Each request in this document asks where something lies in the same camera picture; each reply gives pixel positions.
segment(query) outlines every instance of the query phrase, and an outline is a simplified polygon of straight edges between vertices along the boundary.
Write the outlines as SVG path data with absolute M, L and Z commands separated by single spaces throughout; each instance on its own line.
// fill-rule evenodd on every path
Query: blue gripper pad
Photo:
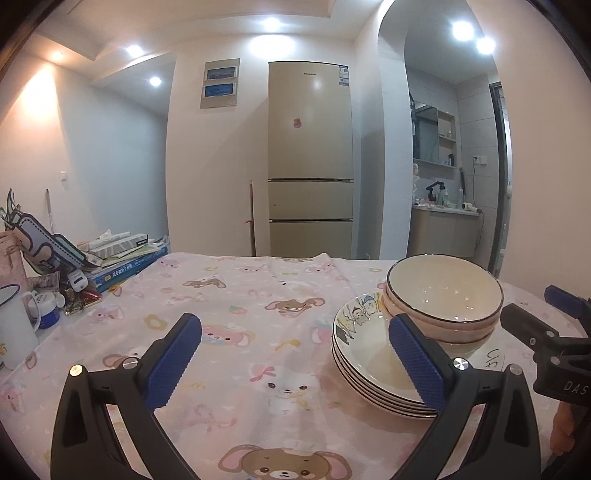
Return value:
M 544 300 L 574 319 L 583 317 L 584 300 L 554 285 L 544 292 Z
M 446 405 L 443 377 L 427 352 L 398 315 L 390 320 L 388 334 L 390 345 L 413 381 L 423 403 L 442 412 Z
M 144 404 L 149 411 L 164 407 L 201 342 L 201 321 L 190 315 L 146 377 Z

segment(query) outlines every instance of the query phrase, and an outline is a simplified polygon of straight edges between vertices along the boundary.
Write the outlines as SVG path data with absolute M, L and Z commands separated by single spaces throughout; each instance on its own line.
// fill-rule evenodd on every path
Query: cartoon-printed plate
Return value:
M 372 388 L 381 398 L 425 408 L 389 344 L 385 327 L 387 319 L 379 308 L 381 295 L 381 292 L 364 294 L 340 308 L 333 322 L 334 346 L 349 370 L 359 377 L 359 383 Z M 462 356 L 475 368 L 503 369 L 504 354 L 495 331 L 477 344 L 442 346 L 448 355 Z

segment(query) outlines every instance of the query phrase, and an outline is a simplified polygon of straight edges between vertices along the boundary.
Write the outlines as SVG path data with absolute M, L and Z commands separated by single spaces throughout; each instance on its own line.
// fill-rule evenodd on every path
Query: pink bag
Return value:
M 0 287 L 15 283 L 21 292 L 29 291 L 21 249 L 14 232 L 0 232 Z

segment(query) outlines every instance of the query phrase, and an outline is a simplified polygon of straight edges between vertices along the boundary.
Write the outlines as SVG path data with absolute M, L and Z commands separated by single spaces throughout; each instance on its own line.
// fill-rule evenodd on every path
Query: door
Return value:
M 353 178 L 351 96 L 339 68 L 269 63 L 270 179 Z

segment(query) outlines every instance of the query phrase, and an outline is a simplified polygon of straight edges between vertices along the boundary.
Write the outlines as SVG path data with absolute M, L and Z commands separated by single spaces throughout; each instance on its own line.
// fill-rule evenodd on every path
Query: bathroom sink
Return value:
M 478 216 L 478 213 L 476 212 L 469 212 L 468 210 L 462 210 L 459 208 L 441 207 L 436 205 L 413 205 L 413 209 L 425 210 L 427 212 L 454 213 L 456 215 Z

